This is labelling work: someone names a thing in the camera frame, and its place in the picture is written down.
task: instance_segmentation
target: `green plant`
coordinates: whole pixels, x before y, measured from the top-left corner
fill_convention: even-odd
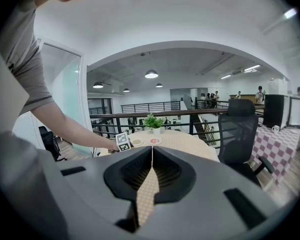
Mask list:
[[[152,113],[148,114],[147,118],[144,120],[144,125],[148,128],[158,129],[164,123],[162,118],[157,119]]]

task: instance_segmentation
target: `wooden floor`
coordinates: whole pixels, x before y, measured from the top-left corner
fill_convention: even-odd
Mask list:
[[[60,147],[61,158],[67,158],[68,160],[88,158],[66,141],[59,140],[58,145]],[[263,170],[258,175],[258,179],[261,182],[263,190],[267,192],[279,206],[283,206],[294,200],[300,195],[300,151],[296,152],[289,171],[278,186],[275,185],[272,176],[266,170]]]

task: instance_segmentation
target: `purple checkered tablecloth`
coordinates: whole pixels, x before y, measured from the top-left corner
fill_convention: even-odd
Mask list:
[[[299,139],[300,129],[295,127],[286,127],[274,134],[270,128],[262,125],[256,130],[251,160],[259,164],[258,157],[267,158],[275,168],[272,176],[278,185],[290,168]]]

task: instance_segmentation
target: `shirt sleeve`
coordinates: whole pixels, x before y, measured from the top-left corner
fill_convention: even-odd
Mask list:
[[[45,84],[44,66],[39,51],[14,76],[30,96],[21,114],[53,101]]]

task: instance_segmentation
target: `beige tablecloth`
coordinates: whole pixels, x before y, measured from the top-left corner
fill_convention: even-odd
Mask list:
[[[150,140],[155,136],[151,130],[145,130],[130,134],[129,139],[142,140],[138,147],[151,146]],[[162,143],[157,146],[183,151],[194,156],[217,161],[218,157],[214,148],[209,147],[203,140],[175,130],[161,130]],[[109,155],[108,150],[102,149],[100,156]],[[156,173],[152,168],[137,192],[137,211],[139,224],[142,226],[154,210],[154,195],[159,192],[159,184]]]

